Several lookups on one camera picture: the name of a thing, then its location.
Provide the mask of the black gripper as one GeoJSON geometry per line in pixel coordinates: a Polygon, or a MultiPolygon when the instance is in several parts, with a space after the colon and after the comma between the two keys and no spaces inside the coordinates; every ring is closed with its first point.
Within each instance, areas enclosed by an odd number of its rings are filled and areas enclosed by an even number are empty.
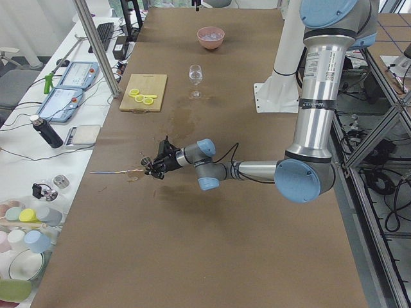
{"type": "Polygon", "coordinates": [[[173,145],[169,141],[159,143],[157,156],[153,162],[157,163],[157,169],[146,167],[144,173],[160,180],[164,179],[164,173],[186,166],[184,151],[173,151],[173,145]]]}

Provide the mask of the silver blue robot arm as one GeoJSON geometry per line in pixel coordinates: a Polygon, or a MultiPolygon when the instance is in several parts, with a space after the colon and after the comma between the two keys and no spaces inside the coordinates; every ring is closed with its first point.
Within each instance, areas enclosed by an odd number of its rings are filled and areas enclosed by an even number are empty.
{"type": "Polygon", "coordinates": [[[146,175],[161,179],[169,171],[193,166],[200,188],[217,188],[228,179],[275,184],[288,200],[306,203],[329,191],[336,177],[328,150],[331,123],[345,53],[376,39],[377,1],[291,1],[273,73],[255,97],[271,112],[295,112],[293,142],[274,161],[214,161],[213,142],[184,148],[161,141],[154,160],[142,159],[146,175]]]}

